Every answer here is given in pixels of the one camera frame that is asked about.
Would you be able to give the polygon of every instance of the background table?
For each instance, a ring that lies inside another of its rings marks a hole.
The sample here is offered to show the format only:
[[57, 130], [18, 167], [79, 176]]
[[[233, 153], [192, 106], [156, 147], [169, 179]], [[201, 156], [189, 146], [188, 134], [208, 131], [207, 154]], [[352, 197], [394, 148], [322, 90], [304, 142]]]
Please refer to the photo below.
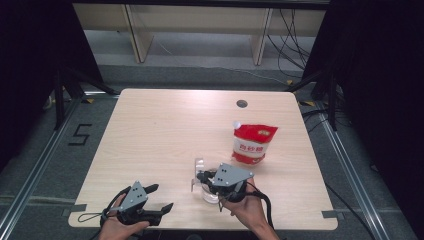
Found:
[[[236, 102], [245, 100], [246, 108]], [[256, 166], [231, 160], [233, 121], [279, 127], [265, 159]], [[335, 218], [314, 151], [291, 93], [126, 89], [122, 92], [93, 159], [74, 212], [74, 227], [97, 227], [98, 218], [78, 222], [82, 213], [101, 212], [125, 187], [140, 180], [159, 184], [145, 209], [173, 202], [158, 228], [246, 229], [228, 210], [191, 192], [194, 159], [209, 166], [220, 162], [251, 169], [256, 185], [272, 202], [275, 229], [333, 230]]]

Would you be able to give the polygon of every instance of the gray carpet floor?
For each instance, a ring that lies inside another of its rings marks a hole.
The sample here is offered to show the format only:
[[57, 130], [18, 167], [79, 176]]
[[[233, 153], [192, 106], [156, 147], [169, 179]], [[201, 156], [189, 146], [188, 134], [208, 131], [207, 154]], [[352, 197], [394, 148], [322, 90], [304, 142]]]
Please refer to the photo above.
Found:
[[[283, 91], [288, 79], [279, 71], [253, 71], [258, 78], [243, 72], [225, 69], [183, 67], [131, 67], [100, 66], [105, 83], [115, 90], [135, 88], [169, 89], [226, 89], [252, 91]], [[83, 84], [85, 90], [96, 90]], [[299, 101], [308, 101], [313, 84], [296, 92]], [[96, 152], [104, 129], [116, 104], [116, 98], [95, 98], [94, 102], [80, 103], [70, 121], [59, 146], [54, 152], [45, 172], [38, 182], [29, 203], [17, 222], [9, 239], [89, 239], [97, 229], [72, 228], [67, 223], [66, 211], [78, 196], [81, 185]], [[315, 110], [314, 106], [299, 106], [302, 112]], [[3, 215], [13, 197], [22, 188], [44, 146], [53, 133], [55, 110], [48, 109], [38, 119], [20, 155], [12, 159], [0, 174], [0, 215]], [[79, 124], [92, 124], [81, 129], [89, 134], [85, 145], [71, 146], [80, 142], [73, 136]], [[321, 168], [323, 178], [363, 218], [358, 201], [352, 192], [334, 148], [329, 141], [318, 115], [305, 122]], [[343, 102], [337, 112], [338, 134], [355, 169], [377, 207], [391, 239], [417, 239], [397, 207], [378, 172], [370, 168], [371, 161], [343, 112]], [[371, 239], [364, 226], [348, 208], [329, 191], [334, 209], [344, 218], [334, 231], [279, 231], [281, 238], [291, 239]], [[192, 232], [163, 231], [146, 233], [143, 239], [185, 239]], [[248, 239], [246, 232], [196, 232], [204, 239]]]

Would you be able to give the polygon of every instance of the person's left hand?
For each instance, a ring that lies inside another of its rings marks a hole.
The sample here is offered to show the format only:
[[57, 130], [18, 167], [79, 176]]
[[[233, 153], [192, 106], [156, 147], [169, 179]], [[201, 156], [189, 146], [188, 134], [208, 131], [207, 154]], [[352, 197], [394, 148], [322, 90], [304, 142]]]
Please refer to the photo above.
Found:
[[[119, 196], [118, 199], [116, 199], [113, 207], [119, 207], [124, 197], [125, 194]], [[110, 211], [108, 216], [109, 217], [103, 224], [103, 227], [100, 231], [100, 240], [125, 240], [128, 239], [132, 234], [140, 232], [149, 226], [149, 222], [147, 221], [138, 222], [133, 225], [124, 225], [116, 217], [116, 211]]]

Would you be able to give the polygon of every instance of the red package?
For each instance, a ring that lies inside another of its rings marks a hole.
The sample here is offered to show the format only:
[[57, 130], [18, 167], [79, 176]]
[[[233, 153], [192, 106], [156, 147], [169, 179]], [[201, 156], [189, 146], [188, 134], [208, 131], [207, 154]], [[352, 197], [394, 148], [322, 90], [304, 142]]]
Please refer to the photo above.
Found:
[[257, 164], [265, 158], [278, 127], [234, 123], [234, 147], [232, 157], [246, 164]]

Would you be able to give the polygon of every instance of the hand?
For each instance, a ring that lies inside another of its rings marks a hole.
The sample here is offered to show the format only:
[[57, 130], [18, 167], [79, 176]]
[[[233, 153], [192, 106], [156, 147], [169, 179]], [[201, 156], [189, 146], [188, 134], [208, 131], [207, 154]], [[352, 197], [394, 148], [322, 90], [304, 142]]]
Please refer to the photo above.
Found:
[[[124, 197], [125, 194], [119, 196], [118, 199], [116, 199], [113, 207], [119, 207]], [[147, 221], [138, 222], [133, 225], [124, 225], [116, 217], [116, 211], [110, 211], [108, 216], [109, 217], [103, 224], [103, 227], [100, 231], [100, 240], [125, 240], [128, 239], [132, 234], [140, 232], [149, 226], [149, 222]]]
[[[255, 191], [253, 178], [247, 180], [246, 192]], [[246, 196], [242, 201], [233, 203], [221, 199], [222, 205], [231, 211], [231, 216], [236, 216], [238, 220], [250, 229], [259, 239], [279, 239], [274, 229], [268, 224], [261, 199], [255, 196]]]

